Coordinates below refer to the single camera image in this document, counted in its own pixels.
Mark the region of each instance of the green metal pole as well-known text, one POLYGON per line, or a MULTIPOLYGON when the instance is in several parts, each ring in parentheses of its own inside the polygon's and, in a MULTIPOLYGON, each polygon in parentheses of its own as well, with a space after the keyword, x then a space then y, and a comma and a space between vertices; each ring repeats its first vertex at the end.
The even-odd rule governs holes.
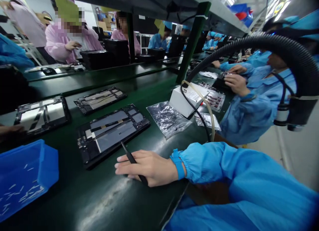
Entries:
MULTIPOLYGON (((207 16, 209 9, 210 9, 210 5, 211 5, 210 2, 202 2, 202 3, 198 4, 197 14, 207 16)), ((203 31, 204 24, 205 24, 204 17, 195 17, 192 31, 190 33, 187 47, 186 47, 186 50, 184 53, 183 61, 182 61, 182 64, 180 66, 179 73, 178 73, 178 76, 176 79, 177 84, 181 84, 182 81, 186 77, 187 68, 188 68, 190 60, 194 54, 194 50, 195 50, 196 44, 198 42, 199 36, 200 36, 201 32, 203 31)))
POLYGON ((127 21, 127 26, 128 26, 128 37, 129 37, 131 63, 133 63, 133 62, 135 62, 135 48, 134 48, 134 31, 133 31, 133 15, 132 15, 132 13, 127 13, 126 21, 127 21))

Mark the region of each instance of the blue elastic cuff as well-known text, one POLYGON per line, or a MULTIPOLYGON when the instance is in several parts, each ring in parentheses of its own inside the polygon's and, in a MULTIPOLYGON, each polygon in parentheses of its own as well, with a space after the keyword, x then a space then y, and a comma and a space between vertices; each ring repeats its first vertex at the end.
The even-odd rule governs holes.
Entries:
POLYGON ((178 180, 185 178, 185 172, 182 165, 182 161, 179 158, 178 149, 173 150, 173 153, 170 156, 170 159, 173 161, 173 163, 176 166, 177 173, 178 173, 178 180))

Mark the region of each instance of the red object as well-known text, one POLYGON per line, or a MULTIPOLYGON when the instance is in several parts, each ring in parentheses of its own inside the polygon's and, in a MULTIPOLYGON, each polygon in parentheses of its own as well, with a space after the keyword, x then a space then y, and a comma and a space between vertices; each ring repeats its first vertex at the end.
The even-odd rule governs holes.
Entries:
POLYGON ((238 17, 239 20, 243 20, 247 17, 247 13, 246 12, 240 12, 240 13, 236 13, 235 14, 236 17, 238 17))

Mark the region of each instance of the overhead shelf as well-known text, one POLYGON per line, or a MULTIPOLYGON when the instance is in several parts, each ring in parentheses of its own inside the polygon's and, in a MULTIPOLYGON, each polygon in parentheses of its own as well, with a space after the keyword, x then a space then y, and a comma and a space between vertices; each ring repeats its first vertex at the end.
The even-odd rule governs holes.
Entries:
MULTIPOLYGON (((94 5, 100 5, 120 11, 143 15, 150 18, 167 20, 166 8, 171 1, 178 6, 195 8, 194 11, 181 12, 180 20, 192 16, 200 2, 211 2, 205 29, 213 28, 214 31, 235 37, 242 37, 248 28, 224 5, 220 0, 78 0, 94 5)), ((170 13, 168 21, 180 23, 177 13, 170 13)), ((185 22, 184 25, 191 26, 194 19, 185 22)))

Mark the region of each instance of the white box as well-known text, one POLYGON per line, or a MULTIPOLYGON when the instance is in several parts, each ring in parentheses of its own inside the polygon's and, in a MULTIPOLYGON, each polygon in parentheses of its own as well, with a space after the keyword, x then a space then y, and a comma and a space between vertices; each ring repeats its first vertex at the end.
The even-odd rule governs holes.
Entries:
MULTIPOLYGON (((209 90, 196 85, 194 83, 191 83, 197 91, 201 93, 201 95, 206 98, 209 94, 209 90)), ((196 93, 196 91, 193 90, 190 86, 187 88, 182 87, 182 90, 188 100, 192 103, 192 105, 197 109, 200 104, 202 103, 202 98, 196 93)), ((169 105, 172 106, 175 110, 177 110, 179 113, 181 113, 186 118, 190 116, 194 112, 194 109, 191 107, 191 105, 187 102, 185 97, 180 91, 180 86, 175 88, 172 92, 172 96, 169 100, 169 105)))

